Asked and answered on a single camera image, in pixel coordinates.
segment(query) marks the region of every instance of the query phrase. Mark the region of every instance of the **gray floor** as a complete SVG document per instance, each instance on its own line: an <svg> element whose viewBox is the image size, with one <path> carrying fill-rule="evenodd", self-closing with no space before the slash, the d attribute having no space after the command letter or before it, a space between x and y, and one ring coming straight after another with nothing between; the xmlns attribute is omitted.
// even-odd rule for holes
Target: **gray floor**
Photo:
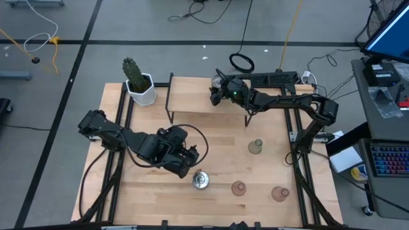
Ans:
<svg viewBox="0 0 409 230"><path fill-rule="evenodd" d="M63 40L80 40L84 36L96 0L66 1L64 8L37 8L59 24ZM227 2L210 1L197 15L212 20ZM283 41L297 8L297 0L255 0L247 28L246 40ZM96 20L92 40L239 40L249 1L234 0L225 16L214 25L192 19L168 22L171 15L187 12L190 1L177 0L104 0ZM305 1L290 40L296 42L352 42L364 25L367 0ZM35 33L53 31L53 26L39 19L27 8L11 9L0 2L0 28L14 38L25 39ZM60 45L57 65L60 75L44 72L16 47L4 50L0 45L0 70L27 70L32 81L3 80L0 96L10 98L15 110L5 123L50 128L63 94L79 45ZM288 47L284 70L301 73L314 56L322 56L342 47ZM125 76L121 61L132 57L143 72L152 74L155 82L167 82L170 72L189 77L211 77L214 69L235 73L228 56L237 46L224 45L88 45L67 103L59 130L51 149L26 226L68 223L81 180L89 142L77 133L76 125L83 115L98 108L106 82L122 82ZM272 72L279 66L282 47L248 46L242 53L251 57L255 72ZM54 47L46 45L35 53L51 67ZM311 64L318 84L332 89L351 75L352 59L358 51L336 52L338 67L325 59ZM356 89L355 81L338 95ZM337 123L328 131L347 132L365 121L358 93L338 100ZM13 227L26 195L33 172L40 158L48 132L2 128L0 138L0 229ZM360 207L366 204L365 194L334 177L344 222L352 227L369 229L403 229L408 222L366 217Z"/></svg>

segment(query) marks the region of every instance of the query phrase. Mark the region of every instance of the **blue screen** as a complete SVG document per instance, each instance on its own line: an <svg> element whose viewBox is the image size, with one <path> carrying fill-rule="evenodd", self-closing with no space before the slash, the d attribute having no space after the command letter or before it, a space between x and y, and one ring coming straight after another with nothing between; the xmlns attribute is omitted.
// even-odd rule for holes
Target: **blue screen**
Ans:
<svg viewBox="0 0 409 230"><path fill-rule="evenodd" d="M409 61L409 4L405 4L366 49Z"/></svg>

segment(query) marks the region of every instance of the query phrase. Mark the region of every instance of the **wooden table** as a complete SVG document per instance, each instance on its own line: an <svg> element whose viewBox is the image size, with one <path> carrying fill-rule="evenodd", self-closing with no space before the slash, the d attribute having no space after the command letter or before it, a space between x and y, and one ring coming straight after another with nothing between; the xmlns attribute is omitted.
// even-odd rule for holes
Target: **wooden table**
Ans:
<svg viewBox="0 0 409 230"><path fill-rule="evenodd" d="M278 89L259 90L271 95L280 94ZM310 86L297 86L298 94L312 90ZM121 84L105 85L100 109L111 121L115 120L120 91ZM141 107L134 104L130 124L133 131L156 133L158 128L170 126L164 108L166 93L167 88L157 88L157 99L153 105ZM122 125L128 100L127 96ZM301 118L304 127L311 122L303 111ZM259 113L247 128L243 126L242 116L229 114L179 112L174 124L180 123L194 125L205 134L210 145L208 156L184 179L179 179L163 168L140 168L125 155L114 224L160 225L162 220L168 220L169 225L177 226L229 226L232 222L244 220L250 226L254 222L261 222L264 227L302 226L293 169L284 162L289 152L289 140L283 110L271 109ZM292 124L296 130L294 116ZM198 152L203 154L205 144L202 137L193 129L187 131L187 146L197 144ZM264 142L259 155L253 155L247 149L248 143L256 138ZM326 154L324 144L314 144L313 150ZM90 143L85 168L101 151L99 141ZM313 154L309 155L309 159L316 195L332 216L342 222L328 161ZM100 192L106 160L107 154L88 174L84 188L84 211ZM197 169L206 171L210 176L210 186L206 190L196 190L192 186L192 175ZM236 180L247 185L247 193L242 197L231 192L231 184ZM289 188L287 200L278 203L272 199L271 191L275 186ZM305 198L309 222L313 223L310 202L306 195ZM103 219L107 218L107 210L108 205L105 205ZM72 220L78 218L77 199Z"/></svg>

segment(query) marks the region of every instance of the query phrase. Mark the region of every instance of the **sticker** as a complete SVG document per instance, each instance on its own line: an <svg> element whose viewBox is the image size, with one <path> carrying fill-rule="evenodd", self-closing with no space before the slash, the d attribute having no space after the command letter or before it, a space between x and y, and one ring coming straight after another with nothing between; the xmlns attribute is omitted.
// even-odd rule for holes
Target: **sticker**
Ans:
<svg viewBox="0 0 409 230"><path fill-rule="evenodd" d="M391 77L391 74L386 73L386 74L376 74L376 77Z"/></svg>
<svg viewBox="0 0 409 230"><path fill-rule="evenodd" d="M383 70L381 65L372 65L373 70Z"/></svg>

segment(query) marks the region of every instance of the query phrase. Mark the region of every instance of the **keyboard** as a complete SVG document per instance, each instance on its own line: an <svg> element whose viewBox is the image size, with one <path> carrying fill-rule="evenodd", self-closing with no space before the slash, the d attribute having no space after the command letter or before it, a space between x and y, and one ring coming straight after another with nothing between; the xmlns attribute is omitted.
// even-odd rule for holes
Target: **keyboard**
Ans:
<svg viewBox="0 0 409 230"><path fill-rule="evenodd" d="M250 80L253 88L277 88L285 84L295 84L298 80L296 71L227 75L227 77L232 76L243 80Z"/></svg>
<svg viewBox="0 0 409 230"><path fill-rule="evenodd" d="M372 142L369 149L377 176L409 177L409 143Z"/></svg>

